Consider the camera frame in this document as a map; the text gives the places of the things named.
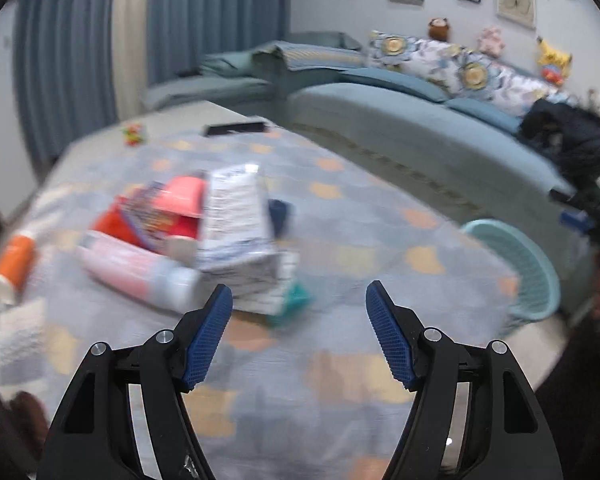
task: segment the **couch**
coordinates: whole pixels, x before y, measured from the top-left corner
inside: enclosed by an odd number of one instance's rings
[[[146,111],[157,111],[206,100],[284,124],[291,93],[334,82],[340,70],[361,66],[360,50],[362,45],[343,32],[293,33],[243,52],[209,54],[195,70],[149,88],[142,103]],[[338,56],[344,63],[334,62]]]
[[[410,54],[391,53],[401,47]],[[549,256],[563,282],[563,307],[572,312],[590,290],[590,251],[585,239],[559,224],[562,209],[549,201],[548,192],[573,189],[514,134],[539,97],[572,104],[576,99],[459,50],[437,41],[381,36],[371,44],[366,63],[371,68],[343,72],[339,82],[289,97],[291,127],[318,142],[336,139],[424,175],[518,227]]]

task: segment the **blue textured pad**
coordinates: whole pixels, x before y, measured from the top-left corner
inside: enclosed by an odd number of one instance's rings
[[[373,285],[366,288],[366,312],[394,379],[409,388],[416,381],[411,347],[395,322],[389,305]]]
[[[187,367],[182,380],[190,390],[205,380],[233,307],[231,289],[225,287],[211,305],[210,312],[187,348]]]

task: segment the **blue curtain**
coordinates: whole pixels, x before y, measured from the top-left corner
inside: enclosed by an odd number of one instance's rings
[[[289,0],[147,0],[149,85],[195,67],[202,56],[281,39]]]
[[[14,69],[20,119],[34,160],[116,122],[112,0],[19,0]]]

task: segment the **pink bottle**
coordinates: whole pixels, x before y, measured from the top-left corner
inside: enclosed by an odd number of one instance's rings
[[[97,231],[87,231],[78,254],[96,279],[128,296],[181,314],[196,308],[199,272]]]

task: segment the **laundry basket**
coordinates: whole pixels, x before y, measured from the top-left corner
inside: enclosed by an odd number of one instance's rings
[[[560,283],[549,258],[515,227],[497,220],[475,220],[462,231],[480,240],[519,275],[518,302],[509,308],[514,325],[551,316],[560,304]]]

